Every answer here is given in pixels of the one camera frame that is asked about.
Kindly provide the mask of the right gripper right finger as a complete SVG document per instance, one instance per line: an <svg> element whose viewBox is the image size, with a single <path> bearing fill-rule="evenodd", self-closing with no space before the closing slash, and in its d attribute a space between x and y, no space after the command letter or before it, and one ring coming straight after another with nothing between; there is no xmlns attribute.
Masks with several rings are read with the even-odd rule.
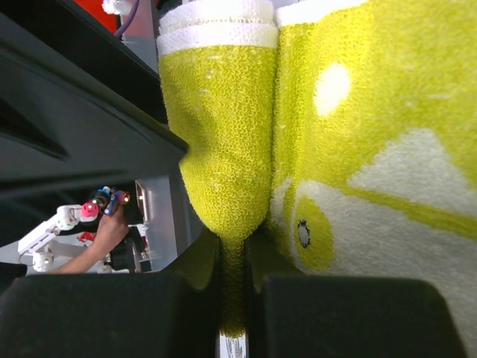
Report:
<svg viewBox="0 0 477 358"><path fill-rule="evenodd" d="M244 243L251 357L465 357L448 306L412 279L307 275L261 232Z"/></svg>

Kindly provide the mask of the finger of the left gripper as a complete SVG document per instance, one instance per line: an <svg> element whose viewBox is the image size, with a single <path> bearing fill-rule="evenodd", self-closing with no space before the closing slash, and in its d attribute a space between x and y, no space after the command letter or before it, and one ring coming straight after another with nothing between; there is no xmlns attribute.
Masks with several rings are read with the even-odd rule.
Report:
<svg viewBox="0 0 477 358"><path fill-rule="evenodd" d="M157 74L73 1L1 3L1 192L166 175L188 146Z"/></svg>

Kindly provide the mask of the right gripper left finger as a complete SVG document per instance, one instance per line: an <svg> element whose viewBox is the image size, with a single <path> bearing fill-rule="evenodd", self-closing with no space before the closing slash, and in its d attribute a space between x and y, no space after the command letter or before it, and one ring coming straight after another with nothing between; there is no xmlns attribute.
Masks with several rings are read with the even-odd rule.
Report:
<svg viewBox="0 0 477 358"><path fill-rule="evenodd" d="M1 296L1 355L213 357L220 253L204 230L159 272L21 278Z"/></svg>

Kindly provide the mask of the yellow lemon print towel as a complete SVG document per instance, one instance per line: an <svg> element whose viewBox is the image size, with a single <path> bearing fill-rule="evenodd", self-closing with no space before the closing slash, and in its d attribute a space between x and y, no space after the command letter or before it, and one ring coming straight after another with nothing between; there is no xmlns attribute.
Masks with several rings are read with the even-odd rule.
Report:
<svg viewBox="0 0 477 358"><path fill-rule="evenodd" d="M474 1L191 1L157 49L186 191L222 241L224 336L251 334L262 228L307 278L431 286L476 355Z"/></svg>

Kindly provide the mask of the operator forearm in background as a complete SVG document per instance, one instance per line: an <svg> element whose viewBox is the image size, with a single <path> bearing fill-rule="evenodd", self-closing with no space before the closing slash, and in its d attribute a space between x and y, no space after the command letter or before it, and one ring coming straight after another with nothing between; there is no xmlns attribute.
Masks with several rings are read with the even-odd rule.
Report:
<svg viewBox="0 0 477 358"><path fill-rule="evenodd" d="M95 242L77 257L50 271L50 274L84 274L97 262L103 260L111 250L111 247L99 245Z"/></svg>

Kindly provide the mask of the operator hand in background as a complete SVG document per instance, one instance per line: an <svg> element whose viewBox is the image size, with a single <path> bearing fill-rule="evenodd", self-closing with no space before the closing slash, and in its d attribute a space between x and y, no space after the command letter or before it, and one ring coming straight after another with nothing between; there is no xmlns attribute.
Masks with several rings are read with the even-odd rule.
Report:
<svg viewBox="0 0 477 358"><path fill-rule="evenodd" d="M129 227L125 220L122 208L112 216L103 216L99 222L95 235L94 245L104 252L110 252L125 238Z"/></svg>

